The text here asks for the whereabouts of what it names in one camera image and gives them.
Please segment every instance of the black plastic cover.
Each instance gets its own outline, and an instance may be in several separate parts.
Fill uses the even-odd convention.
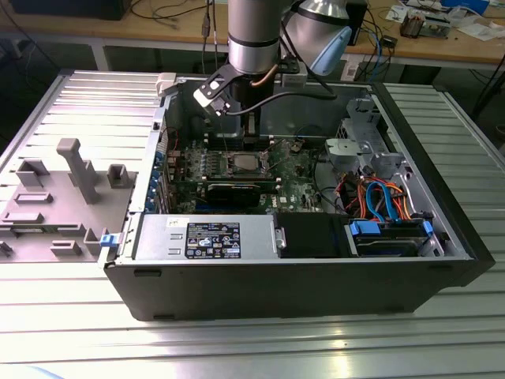
[[[278,213],[276,227],[284,230],[281,258],[350,257],[344,225],[347,217],[327,213]]]

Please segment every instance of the metal slotted surface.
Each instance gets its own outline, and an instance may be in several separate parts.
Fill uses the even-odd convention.
[[[503,261],[503,157],[447,93],[430,86],[386,87],[489,251]]]
[[[460,132],[460,143],[474,145]],[[487,226],[496,212],[471,212],[489,238],[501,232]],[[414,314],[149,323],[131,317],[96,264],[0,265],[0,361],[86,379],[503,378],[505,261],[495,258],[470,286],[447,289]],[[339,291],[352,290],[335,288],[335,301]]]
[[[140,170],[152,117],[159,106],[155,73],[76,71],[60,76],[41,101],[25,139],[0,174],[0,210],[19,184],[14,174],[23,159],[41,159],[50,171],[67,171],[56,153],[61,138],[76,137],[83,159],[97,171],[112,163]]]

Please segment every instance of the power supply label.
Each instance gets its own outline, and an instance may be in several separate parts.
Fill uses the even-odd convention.
[[[188,223],[188,259],[240,258],[239,223]]]

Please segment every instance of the black cable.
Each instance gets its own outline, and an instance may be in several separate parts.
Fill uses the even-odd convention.
[[[191,12],[194,12],[195,10],[199,10],[199,9],[203,9],[205,8],[206,6],[197,6],[196,8],[192,8],[192,9],[188,9],[188,10],[185,10],[184,12],[180,12],[180,13],[176,13],[176,14],[169,14],[168,16],[160,16],[160,17],[153,17],[153,16],[145,16],[143,14],[140,14],[140,13],[137,13],[135,12],[135,6],[142,2],[143,0],[136,0],[129,8],[129,11],[134,14],[135,16],[137,17],[140,17],[140,18],[144,18],[145,20],[163,20],[163,19],[167,19],[167,18],[174,18],[174,17],[177,17],[177,16],[182,16],[183,14],[187,14],[187,13],[191,13]],[[157,8],[155,11],[158,12],[158,10],[162,9],[162,8],[167,8],[168,6],[164,6],[164,7],[159,7]]]
[[[493,79],[495,78],[496,74],[498,73],[498,71],[504,61],[505,61],[505,54],[503,54],[502,60],[499,61],[499,65],[496,67],[495,72],[491,75],[491,78],[489,79],[488,83],[484,86],[484,88],[482,88],[481,94],[479,95],[479,97],[477,97],[477,101],[475,102],[475,106],[473,107],[473,110],[472,110],[472,118],[473,119],[477,118],[478,115],[480,114],[480,112],[482,111],[482,109],[484,109],[483,107],[481,107],[482,98],[483,98],[484,94],[486,93],[486,90],[488,89],[489,85],[492,83]]]
[[[155,13],[158,13],[161,9],[165,8],[176,8],[178,6],[183,6],[185,3],[187,3],[189,0],[182,0],[182,2],[179,2],[178,4],[172,4],[171,6],[160,6],[156,9],[154,9]]]
[[[291,51],[290,51],[289,47],[286,45],[286,42],[284,42],[284,39],[282,37],[279,38],[279,42],[281,43],[282,47],[284,47],[284,50],[286,51],[286,54],[288,54],[289,56],[293,56],[291,54]]]
[[[379,76],[382,73],[384,73],[384,80],[386,80],[387,73],[389,72],[389,69],[391,67],[391,58],[393,57],[393,55],[395,55],[395,49],[394,48],[392,49],[392,51],[391,51],[391,48],[388,48],[388,51],[389,51],[389,56],[386,58],[386,60],[384,60],[384,62],[380,63],[377,66],[377,69],[379,69],[379,68],[381,68],[383,66],[386,66],[386,68],[383,69],[382,71],[378,71],[376,73],[376,76]],[[369,71],[365,71],[364,69],[362,70],[362,72],[365,72],[365,76],[372,74],[372,71],[373,71],[373,69],[371,69]]]
[[[215,0],[212,0],[212,24],[214,25],[214,60],[215,60],[215,70],[218,70],[218,27],[215,23]]]
[[[290,45],[290,48],[291,48],[291,52],[294,54],[294,56],[296,57],[296,59],[300,62],[302,62],[304,65],[305,65],[305,68],[307,69],[307,74],[312,78],[314,79],[315,81],[317,81],[319,84],[321,84],[323,86],[324,89],[326,89],[328,92],[330,92],[333,96],[335,96],[336,98],[336,95],[333,93],[333,90],[331,89],[331,87],[326,84],[320,77],[318,77],[311,69],[310,67],[307,65],[307,63],[305,63],[305,61],[301,58],[301,56],[298,54],[298,51],[296,49],[296,47],[294,46],[294,43],[293,41],[291,40],[290,38],[290,35],[287,34],[287,29],[286,29],[286,26],[284,25],[284,22],[281,21],[281,28],[282,28],[282,32],[284,33],[284,36],[286,37],[286,41],[288,42],[288,44]]]
[[[419,0],[417,0],[417,4],[419,4],[419,8],[426,9],[426,10],[436,10],[436,11],[439,11],[440,9],[433,8],[433,6],[435,5],[435,3],[436,3],[436,0],[433,0],[432,4],[430,6],[423,6],[421,4],[421,2]]]
[[[202,46],[202,72],[205,74],[205,47],[207,46],[207,38],[211,34],[211,16],[209,14],[210,0],[205,0],[205,15],[202,21],[202,37],[204,37],[204,45]]]
[[[275,95],[272,95],[264,100],[261,100],[259,103],[253,105],[252,107],[249,107],[247,109],[244,109],[243,111],[239,112],[228,112],[225,111],[224,114],[226,116],[242,116],[243,114],[248,114],[249,112],[254,111],[255,109],[262,107],[265,104],[270,103],[271,101],[274,101],[278,98],[284,97],[284,96],[301,96],[301,97],[310,97],[312,99],[318,99],[318,100],[335,100],[337,99],[337,95],[333,96],[326,96],[326,95],[318,95],[316,93],[307,93],[307,92],[293,92],[293,91],[288,91],[288,92],[280,92],[276,93]]]
[[[323,151],[324,151],[324,147],[316,155],[316,162],[314,163],[314,168],[312,169],[312,180],[314,181],[314,188],[316,189],[316,193],[318,193],[324,201],[326,201],[328,204],[332,205],[333,208],[337,209],[336,204],[334,204],[333,201],[331,201],[330,199],[328,199],[326,196],[324,196],[322,194],[322,191],[324,191],[324,189],[319,189],[319,186],[317,185],[316,169],[317,169],[317,164],[319,163],[319,158],[321,157],[321,154],[323,153]]]
[[[46,54],[46,52],[42,49],[42,47],[39,46],[39,44],[31,37],[28,35],[27,32],[24,31],[24,29],[19,26],[17,24],[17,22],[10,16],[10,14],[7,12],[7,9],[6,9],[6,6],[4,6],[3,2],[0,1],[0,7],[2,8],[3,10],[3,13],[7,16],[7,18],[9,19],[9,21],[16,27],[17,30],[19,30],[31,43],[33,43],[37,50],[40,51],[40,54],[42,54],[44,56],[45,59],[47,59],[47,61],[53,65],[53,67],[59,71],[60,70],[60,66],[58,66],[52,59],[49,55]]]
[[[367,8],[367,9],[366,9],[366,11],[368,12],[368,14],[370,15],[370,17],[372,18],[372,21],[363,20],[363,22],[366,22],[366,23],[368,23],[368,24],[371,24],[371,25],[374,27],[374,29],[375,29],[375,35],[376,35],[376,37],[377,37],[377,40],[378,40],[378,41],[379,41],[379,43],[380,43],[381,39],[383,38],[383,32],[382,32],[382,29],[381,29],[381,28],[380,28],[380,26],[376,23],[376,19],[375,19],[375,17],[373,16],[373,13],[370,11],[370,9],[368,9],[368,8]],[[368,28],[368,27],[366,27],[366,26],[365,26],[364,28],[362,28],[362,29],[363,29],[363,30],[365,30],[365,31],[368,31],[368,30],[369,30],[370,32],[374,32],[372,29],[370,29],[370,28]],[[373,49],[373,53],[372,53],[372,55],[370,55],[370,59],[368,60],[368,62],[367,62],[367,64],[366,64],[366,66],[364,67],[364,69],[361,69],[361,68],[359,68],[359,67],[358,67],[358,69],[360,70],[360,73],[357,75],[357,77],[356,77],[356,79],[355,79],[356,81],[357,81],[357,80],[361,77],[361,75],[362,75],[363,73],[365,73],[365,80],[366,80],[366,76],[367,76],[367,72],[368,72],[368,66],[369,66],[369,65],[370,65],[370,63],[372,62],[373,57],[375,57],[375,56],[376,56],[376,52],[377,52],[377,49],[378,49],[378,48],[379,48],[379,46],[377,46],[377,44],[375,44],[374,49]]]
[[[205,47],[207,46],[207,38],[204,37],[204,45],[202,46],[202,74],[205,75]]]

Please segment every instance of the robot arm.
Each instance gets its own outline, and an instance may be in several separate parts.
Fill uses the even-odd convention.
[[[307,63],[319,75],[328,75],[335,68],[351,35],[346,27],[346,0],[291,3],[292,0],[228,1],[230,64],[222,66],[194,92],[203,108],[218,116],[226,114],[230,102],[223,90],[229,88],[242,110],[251,109],[272,96],[276,72],[299,70],[290,54],[285,60],[280,57],[281,22],[287,24],[284,30],[291,35],[289,42],[296,47],[303,64]],[[259,136],[260,108],[246,113],[241,115],[241,124],[248,144]]]

